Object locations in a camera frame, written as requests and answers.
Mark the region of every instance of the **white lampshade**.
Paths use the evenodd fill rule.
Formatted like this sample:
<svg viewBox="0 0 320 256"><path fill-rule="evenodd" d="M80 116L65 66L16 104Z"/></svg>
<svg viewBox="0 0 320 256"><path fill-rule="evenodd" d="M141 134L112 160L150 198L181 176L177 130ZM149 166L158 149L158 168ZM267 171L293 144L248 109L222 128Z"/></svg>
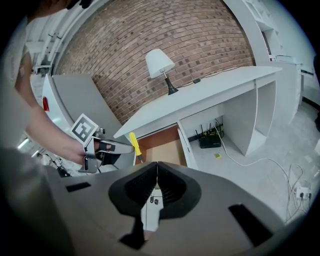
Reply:
<svg viewBox="0 0 320 256"><path fill-rule="evenodd" d="M149 51L145 56L145 61L151 78L161 76L163 72L166 73L175 66L173 61L160 49Z"/></svg>

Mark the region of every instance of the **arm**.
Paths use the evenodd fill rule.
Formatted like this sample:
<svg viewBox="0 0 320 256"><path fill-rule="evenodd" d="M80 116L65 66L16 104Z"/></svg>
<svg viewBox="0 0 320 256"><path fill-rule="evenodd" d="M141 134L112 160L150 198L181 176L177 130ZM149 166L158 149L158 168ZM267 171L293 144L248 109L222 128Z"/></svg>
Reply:
<svg viewBox="0 0 320 256"><path fill-rule="evenodd" d="M32 61L29 53L23 57L21 66L23 71L17 76L15 89L30 106L30 122L25 131L41 147L82 165L85 153L81 143L60 130L35 99L30 84Z"/></svg>

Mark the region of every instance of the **white desk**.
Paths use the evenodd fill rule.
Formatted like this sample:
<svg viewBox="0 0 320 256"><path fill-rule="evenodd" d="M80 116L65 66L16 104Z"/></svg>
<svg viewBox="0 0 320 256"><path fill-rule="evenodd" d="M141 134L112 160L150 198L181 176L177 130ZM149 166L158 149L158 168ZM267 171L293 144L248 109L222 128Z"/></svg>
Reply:
<svg viewBox="0 0 320 256"><path fill-rule="evenodd" d="M279 67L246 66L203 78L141 107L114 135L137 138L178 125L188 167L197 169L188 138L199 125L223 116L224 133L247 155L266 140L276 103Z"/></svg>

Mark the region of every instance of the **power strip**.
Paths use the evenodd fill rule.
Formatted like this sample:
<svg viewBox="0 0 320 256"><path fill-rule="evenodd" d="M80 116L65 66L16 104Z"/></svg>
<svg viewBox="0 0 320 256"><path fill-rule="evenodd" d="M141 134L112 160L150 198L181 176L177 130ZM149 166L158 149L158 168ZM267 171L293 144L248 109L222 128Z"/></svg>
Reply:
<svg viewBox="0 0 320 256"><path fill-rule="evenodd" d="M301 193L303 193L303 200L308 200L309 199L309 193L310 193L310 190L308 187L304 187L304 186L298 186L296 188L296 191L295 191L295 198L296 199L301 199Z"/></svg>

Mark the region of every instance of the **red light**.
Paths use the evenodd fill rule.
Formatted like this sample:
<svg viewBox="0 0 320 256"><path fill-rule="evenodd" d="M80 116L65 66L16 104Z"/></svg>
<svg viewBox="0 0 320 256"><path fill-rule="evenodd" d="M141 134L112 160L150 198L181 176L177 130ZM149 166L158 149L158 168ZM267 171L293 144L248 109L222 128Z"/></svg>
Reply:
<svg viewBox="0 0 320 256"><path fill-rule="evenodd" d="M49 104L48 104L48 99L46 97L42 97L42 104L43 104L43 109L44 111L49 112Z"/></svg>

